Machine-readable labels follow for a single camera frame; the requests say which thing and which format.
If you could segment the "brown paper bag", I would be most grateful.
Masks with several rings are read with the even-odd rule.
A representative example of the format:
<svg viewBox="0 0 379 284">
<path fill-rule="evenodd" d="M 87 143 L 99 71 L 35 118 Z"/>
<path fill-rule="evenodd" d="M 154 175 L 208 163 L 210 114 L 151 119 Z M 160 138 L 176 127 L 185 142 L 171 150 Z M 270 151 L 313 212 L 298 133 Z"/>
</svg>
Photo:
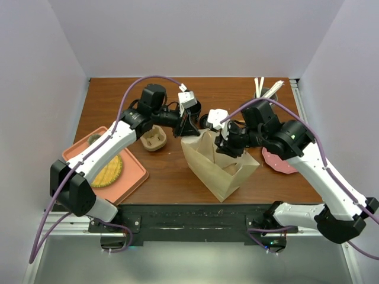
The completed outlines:
<svg viewBox="0 0 379 284">
<path fill-rule="evenodd" d="M 210 130 L 201 130 L 199 136 L 183 137 L 181 147 L 188 167 L 223 202 L 247 181 L 260 164 L 247 151 L 237 158 L 218 154 L 214 143 L 216 137 L 217 134 Z M 232 163 L 241 165 L 234 176 L 223 170 Z"/>
</svg>

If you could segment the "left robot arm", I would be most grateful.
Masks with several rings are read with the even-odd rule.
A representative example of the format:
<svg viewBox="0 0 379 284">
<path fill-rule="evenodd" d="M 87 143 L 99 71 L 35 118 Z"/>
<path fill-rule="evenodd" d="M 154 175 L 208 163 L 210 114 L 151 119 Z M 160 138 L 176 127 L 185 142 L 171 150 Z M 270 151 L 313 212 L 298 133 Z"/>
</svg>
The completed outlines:
<svg viewBox="0 0 379 284">
<path fill-rule="evenodd" d="M 87 215 L 102 220 L 109 232 L 118 231 L 123 218 L 110 201 L 96 196 L 90 183 L 120 151 L 132 145 L 154 125 L 170 127 L 174 137 L 200 134 L 196 122 L 201 103 L 193 91 L 179 87 L 175 109 L 166 103 L 166 89 L 148 84 L 141 97 L 122 110 L 110 129 L 93 145 L 67 162 L 56 160 L 50 168 L 50 196 L 77 217 Z"/>
</svg>

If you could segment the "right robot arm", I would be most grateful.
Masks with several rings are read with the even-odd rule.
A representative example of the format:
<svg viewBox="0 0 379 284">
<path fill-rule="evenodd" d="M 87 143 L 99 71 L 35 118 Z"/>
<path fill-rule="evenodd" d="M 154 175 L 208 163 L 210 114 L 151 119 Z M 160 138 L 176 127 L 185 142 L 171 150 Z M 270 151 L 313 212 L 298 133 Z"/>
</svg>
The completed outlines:
<svg viewBox="0 0 379 284">
<path fill-rule="evenodd" d="M 366 218 L 375 218 L 378 200 L 354 189 L 326 158 L 319 136 L 279 102 L 252 99 L 232 114 L 212 109 L 207 122 L 218 132 L 217 153 L 237 158 L 247 148 L 263 147 L 295 168 L 322 198 L 316 205 L 274 202 L 260 232 L 305 227 L 342 244 L 362 233 Z"/>
</svg>

